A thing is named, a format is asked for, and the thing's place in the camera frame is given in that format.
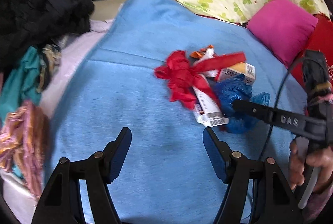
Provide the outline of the long white medicine box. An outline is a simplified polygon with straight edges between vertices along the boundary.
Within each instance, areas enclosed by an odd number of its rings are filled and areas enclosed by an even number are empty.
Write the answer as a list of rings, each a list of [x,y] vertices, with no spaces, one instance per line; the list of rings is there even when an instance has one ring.
[[[229,123],[229,119],[223,116],[217,103],[209,95],[196,87],[193,87],[193,91],[196,96],[193,113],[197,123],[205,127],[222,126]]]

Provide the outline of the orange white carton box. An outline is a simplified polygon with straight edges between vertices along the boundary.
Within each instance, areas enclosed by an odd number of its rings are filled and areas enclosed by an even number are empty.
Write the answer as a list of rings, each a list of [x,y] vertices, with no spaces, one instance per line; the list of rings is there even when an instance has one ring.
[[[253,85],[256,80],[256,71],[255,67],[250,65],[249,63],[241,62],[237,63],[228,68],[223,68],[219,71],[217,76],[215,77],[216,82],[221,82],[223,80],[233,78],[234,76],[244,75],[244,82]]]

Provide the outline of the red plastic bag strip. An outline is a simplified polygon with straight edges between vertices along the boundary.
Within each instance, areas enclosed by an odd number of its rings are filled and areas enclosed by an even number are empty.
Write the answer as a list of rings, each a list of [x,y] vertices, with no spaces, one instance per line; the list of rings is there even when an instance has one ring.
[[[186,57],[185,51],[174,51],[166,59],[165,65],[154,69],[154,75],[168,81],[168,88],[171,91],[170,101],[179,101],[182,105],[193,110],[195,108],[196,96],[191,92],[196,88],[205,93],[215,102],[217,97],[212,88],[202,75],[203,72],[221,70],[240,62],[245,62],[244,52],[229,53],[191,65]]]

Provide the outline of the orange white wrapper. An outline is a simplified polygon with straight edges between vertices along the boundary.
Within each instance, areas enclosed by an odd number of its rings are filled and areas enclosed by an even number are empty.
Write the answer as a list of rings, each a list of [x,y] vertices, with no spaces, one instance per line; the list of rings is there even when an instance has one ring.
[[[208,45],[205,48],[200,49],[199,51],[194,51],[190,54],[190,57],[196,60],[205,58],[213,58],[216,57],[215,49],[213,45]]]

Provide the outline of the red Nilrich shopping bag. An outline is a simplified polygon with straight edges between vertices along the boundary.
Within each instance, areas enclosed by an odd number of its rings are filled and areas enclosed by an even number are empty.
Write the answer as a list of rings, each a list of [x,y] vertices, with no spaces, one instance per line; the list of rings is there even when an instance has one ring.
[[[326,66],[328,69],[328,75],[332,84],[333,76],[333,24],[323,14],[316,14],[318,18],[317,25],[309,37],[305,47],[295,57],[295,60],[304,56],[305,50],[309,49],[312,51],[322,52],[326,59]]]

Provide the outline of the blue bed blanket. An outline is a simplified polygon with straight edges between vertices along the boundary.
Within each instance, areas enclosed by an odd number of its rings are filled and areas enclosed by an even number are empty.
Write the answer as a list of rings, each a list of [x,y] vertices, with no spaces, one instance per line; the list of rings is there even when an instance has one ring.
[[[70,81],[51,120],[49,177],[63,156],[88,158],[123,127],[132,143],[109,186],[119,217],[130,223],[212,223],[226,186],[203,145],[203,125],[180,102],[170,102],[154,69],[177,50],[213,45],[217,54],[243,52],[255,67],[253,94],[303,113],[307,95],[246,28],[200,17],[173,0],[128,0],[109,32]]]

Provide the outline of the pink pillow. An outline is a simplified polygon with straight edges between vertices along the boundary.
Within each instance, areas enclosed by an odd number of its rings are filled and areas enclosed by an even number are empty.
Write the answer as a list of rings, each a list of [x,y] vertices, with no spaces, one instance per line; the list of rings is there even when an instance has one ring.
[[[289,67],[317,23],[318,18],[289,0],[270,0],[248,21],[247,28]]]

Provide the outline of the pink orange striped cloth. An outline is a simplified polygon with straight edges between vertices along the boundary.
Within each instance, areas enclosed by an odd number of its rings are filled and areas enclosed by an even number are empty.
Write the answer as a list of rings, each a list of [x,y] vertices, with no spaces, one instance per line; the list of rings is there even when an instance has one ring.
[[[42,171],[48,147],[48,117],[32,101],[8,113],[1,129],[1,169],[16,165],[35,198],[42,194]]]

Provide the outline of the teal cloth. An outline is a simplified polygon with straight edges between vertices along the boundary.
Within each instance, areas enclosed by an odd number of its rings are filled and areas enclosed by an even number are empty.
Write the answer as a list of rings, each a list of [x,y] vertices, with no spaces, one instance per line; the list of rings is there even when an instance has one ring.
[[[17,67],[11,71],[1,94],[1,121],[6,115],[16,111],[25,100],[31,100],[36,106],[41,100],[37,92],[40,76],[40,57],[37,49],[29,47],[17,62]]]

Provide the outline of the black fuzzy garment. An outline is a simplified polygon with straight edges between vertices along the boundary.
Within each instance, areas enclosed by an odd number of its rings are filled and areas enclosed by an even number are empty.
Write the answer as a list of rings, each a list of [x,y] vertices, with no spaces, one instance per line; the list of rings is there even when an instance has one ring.
[[[1,72],[10,72],[29,47],[88,32],[93,11],[92,0],[2,0]]]

